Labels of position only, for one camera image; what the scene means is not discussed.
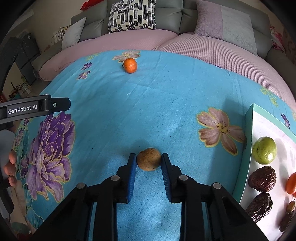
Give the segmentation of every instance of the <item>bolt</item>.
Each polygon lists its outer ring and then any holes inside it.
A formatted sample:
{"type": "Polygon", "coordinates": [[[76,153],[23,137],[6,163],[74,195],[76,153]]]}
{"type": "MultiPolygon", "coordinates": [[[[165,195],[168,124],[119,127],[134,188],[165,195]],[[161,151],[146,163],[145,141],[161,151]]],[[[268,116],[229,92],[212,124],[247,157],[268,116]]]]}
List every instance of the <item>bolt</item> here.
{"type": "Polygon", "coordinates": [[[120,179],[120,177],[118,175],[114,175],[111,177],[112,181],[118,181],[120,179]]]}
{"type": "Polygon", "coordinates": [[[186,180],[188,179],[188,176],[186,176],[186,175],[181,175],[181,176],[179,177],[179,179],[180,179],[181,181],[186,181],[186,180]]]}
{"type": "Polygon", "coordinates": [[[77,187],[78,189],[83,189],[83,188],[85,187],[85,184],[84,184],[84,183],[78,183],[78,184],[76,185],[76,187],[77,187]]]}
{"type": "Polygon", "coordinates": [[[220,183],[214,183],[213,187],[216,188],[216,189],[220,189],[222,186],[221,186],[220,183]]]}

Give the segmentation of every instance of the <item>gray sofa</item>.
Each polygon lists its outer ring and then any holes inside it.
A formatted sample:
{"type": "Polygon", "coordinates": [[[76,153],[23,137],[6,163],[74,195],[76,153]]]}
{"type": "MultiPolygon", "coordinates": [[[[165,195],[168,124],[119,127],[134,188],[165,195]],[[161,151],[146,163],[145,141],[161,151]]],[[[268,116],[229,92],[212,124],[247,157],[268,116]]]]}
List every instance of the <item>gray sofa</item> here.
{"type": "MultiPolygon", "coordinates": [[[[120,0],[104,0],[95,6],[75,15],[71,18],[71,24],[86,17],[84,28],[90,24],[103,19],[101,23],[101,35],[107,34],[107,23],[109,12],[113,3],[120,0]]],[[[253,8],[239,0],[207,0],[226,7],[237,9],[247,13],[252,22],[254,37],[258,55],[265,59],[285,80],[294,96],[296,96],[296,66],[286,57],[284,53],[272,48],[273,41],[269,31],[269,17],[264,12],[253,8]]],[[[158,29],[169,30],[177,34],[194,32],[198,19],[198,12],[195,0],[156,0],[155,22],[158,29]]],[[[61,41],[42,53],[32,63],[36,71],[61,49],[61,41]]]]}

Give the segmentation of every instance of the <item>orange fruit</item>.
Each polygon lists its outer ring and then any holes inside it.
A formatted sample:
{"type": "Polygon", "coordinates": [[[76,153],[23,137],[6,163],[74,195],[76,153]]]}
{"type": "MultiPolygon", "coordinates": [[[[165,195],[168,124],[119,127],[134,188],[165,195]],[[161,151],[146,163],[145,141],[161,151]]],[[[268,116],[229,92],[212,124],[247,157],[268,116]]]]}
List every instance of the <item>orange fruit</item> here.
{"type": "Polygon", "coordinates": [[[122,66],[124,67],[124,70],[129,74],[134,73],[138,68],[137,62],[133,58],[127,58],[123,62],[122,66]]]}
{"type": "Polygon", "coordinates": [[[288,194],[294,194],[296,192],[296,172],[289,177],[286,183],[286,192],[288,194]]]}

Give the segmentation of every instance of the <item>throw pillow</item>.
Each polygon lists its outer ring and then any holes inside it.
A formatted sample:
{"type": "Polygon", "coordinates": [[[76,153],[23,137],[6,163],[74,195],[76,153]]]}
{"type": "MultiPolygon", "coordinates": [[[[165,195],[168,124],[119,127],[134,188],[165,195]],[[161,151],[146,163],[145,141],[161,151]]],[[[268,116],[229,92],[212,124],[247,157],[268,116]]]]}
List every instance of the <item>throw pillow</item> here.
{"type": "Polygon", "coordinates": [[[103,19],[95,21],[85,26],[82,30],[79,42],[87,39],[95,39],[102,35],[103,19]]]}
{"type": "Polygon", "coordinates": [[[83,30],[85,20],[86,20],[86,17],[79,20],[75,24],[71,25],[66,30],[64,38],[63,38],[63,42],[62,42],[62,50],[78,43],[78,41],[80,39],[80,35],[83,30]]]}
{"type": "Polygon", "coordinates": [[[155,0],[124,0],[111,7],[108,32],[156,29],[155,0]]]}
{"type": "Polygon", "coordinates": [[[197,11],[196,35],[224,40],[257,55],[248,14],[203,0],[197,0],[197,11]]]}

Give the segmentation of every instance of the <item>large purple peony print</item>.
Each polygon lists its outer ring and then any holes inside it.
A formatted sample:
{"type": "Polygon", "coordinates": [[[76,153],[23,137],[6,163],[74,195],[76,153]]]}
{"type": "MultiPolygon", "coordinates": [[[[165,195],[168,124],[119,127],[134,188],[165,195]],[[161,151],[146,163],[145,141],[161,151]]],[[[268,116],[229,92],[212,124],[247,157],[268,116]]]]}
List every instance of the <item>large purple peony print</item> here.
{"type": "Polygon", "coordinates": [[[56,202],[64,197],[63,183],[68,182],[72,169],[67,157],[73,148],[75,124],[70,114],[48,115],[40,123],[30,150],[21,160],[21,176],[26,178],[28,190],[34,200],[37,194],[48,200],[48,192],[56,202]]]}

